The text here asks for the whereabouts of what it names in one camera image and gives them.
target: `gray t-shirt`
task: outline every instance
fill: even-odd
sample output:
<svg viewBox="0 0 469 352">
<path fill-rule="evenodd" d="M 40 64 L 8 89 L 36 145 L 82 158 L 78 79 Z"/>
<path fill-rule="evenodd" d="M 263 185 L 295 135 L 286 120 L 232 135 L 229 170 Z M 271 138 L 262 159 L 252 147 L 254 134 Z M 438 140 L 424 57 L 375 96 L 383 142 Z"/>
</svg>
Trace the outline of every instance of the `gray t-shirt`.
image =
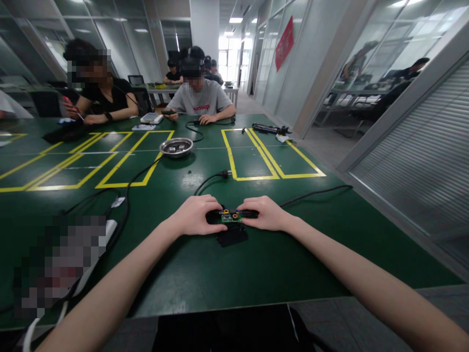
<svg viewBox="0 0 469 352">
<path fill-rule="evenodd" d="M 184 83 L 177 90 L 168 104 L 168 109 L 196 115 L 215 115 L 233 104 L 221 85 L 215 81 L 204 79 L 202 91 L 195 92 L 189 83 Z"/>
</svg>

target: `white device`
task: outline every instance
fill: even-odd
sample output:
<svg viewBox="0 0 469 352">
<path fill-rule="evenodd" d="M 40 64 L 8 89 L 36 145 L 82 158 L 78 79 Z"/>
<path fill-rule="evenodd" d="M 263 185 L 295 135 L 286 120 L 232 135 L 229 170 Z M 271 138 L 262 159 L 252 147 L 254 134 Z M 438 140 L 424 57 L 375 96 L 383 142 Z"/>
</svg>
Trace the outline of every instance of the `white device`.
<svg viewBox="0 0 469 352">
<path fill-rule="evenodd" d="M 161 120 L 163 120 L 163 115 L 158 115 L 154 112 L 149 112 L 148 114 L 146 114 L 144 117 L 142 117 L 140 119 L 140 122 L 141 123 L 148 123 L 148 124 L 151 124 L 151 125 L 158 125 Z"/>
</svg>

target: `forearm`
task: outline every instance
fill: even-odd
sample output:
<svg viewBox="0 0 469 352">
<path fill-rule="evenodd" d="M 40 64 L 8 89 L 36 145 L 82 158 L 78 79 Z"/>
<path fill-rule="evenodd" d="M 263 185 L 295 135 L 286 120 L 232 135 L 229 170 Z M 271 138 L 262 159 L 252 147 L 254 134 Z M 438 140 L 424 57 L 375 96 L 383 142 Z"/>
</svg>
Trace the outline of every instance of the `forearm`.
<svg viewBox="0 0 469 352">
<path fill-rule="evenodd" d="M 110 114 L 114 121 L 125 120 L 131 116 L 138 115 L 138 108 L 125 108 L 122 110 L 113 111 Z"/>
<path fill-rule="evenodd" d="M 236 115 L 236 107 L 233 104 L 228 105 L 226 109 L 215 114 L 217 121 L 232 117 L 234 115 Z"/>
<path fill-rule="evenodd" d="M 161 223 L 78 303 L 37 351 L 99 351 L 118 329 L 144 280 L 176 237 L 166 221 Z"/>
<path fill-rule="evenodd" d="M 409 286 L 299 218 L 288 230 L 416 351 L 469 351 L 469 337 Z"/>
</svg>

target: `ceiling light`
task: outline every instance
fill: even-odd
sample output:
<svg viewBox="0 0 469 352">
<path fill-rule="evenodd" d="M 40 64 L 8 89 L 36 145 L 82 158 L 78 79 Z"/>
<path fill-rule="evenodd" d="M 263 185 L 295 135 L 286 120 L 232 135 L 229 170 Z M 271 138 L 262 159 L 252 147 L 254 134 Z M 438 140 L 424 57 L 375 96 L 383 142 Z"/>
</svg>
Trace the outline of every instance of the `ceiling light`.
<svg viewBox="0 0 469 352">
<path fill-rule="evenodd" d="M 407 5 L 413 5 L 413 4 L 421 2 L 421 1 L 423 1 L 423 0 L 409 0 Z M 392 5 L 390 5 L 388 7 L 403 7 L 403 6 L 405 6 L 405 3 L 406 3 L 406 0 L 402 0 L 402 1 L 398 1 L 398 2 L 393 3 Z"/>
</svg>

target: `electronic component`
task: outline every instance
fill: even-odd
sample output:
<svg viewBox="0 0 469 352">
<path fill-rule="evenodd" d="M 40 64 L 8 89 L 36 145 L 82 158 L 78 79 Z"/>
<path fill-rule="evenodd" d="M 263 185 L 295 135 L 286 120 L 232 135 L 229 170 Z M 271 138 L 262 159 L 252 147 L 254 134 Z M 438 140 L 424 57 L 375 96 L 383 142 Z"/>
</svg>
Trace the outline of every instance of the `electronic component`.
<svg viewBox="0 0 469 352">
<path fill-rule="evenodd" d="M 216 240 L 221 247 L 226 247 L 248 239 L 248 232 L 242 223 L 226 223 L 228 230 L 217 233 Z"/>
<path fill-rule="evenodd" d="M 258 123 L 253 123 L 253 129 L 261 133 L 273 133 L 273 134 L 283 134 L 283 135 L 287 133 L 291 133 L 288 131 L 288 127 L 285 127 L 285 126 L 282 126 L 282 127 L 267 126 L 267 125 L 258 124 Z"/>
</svg>

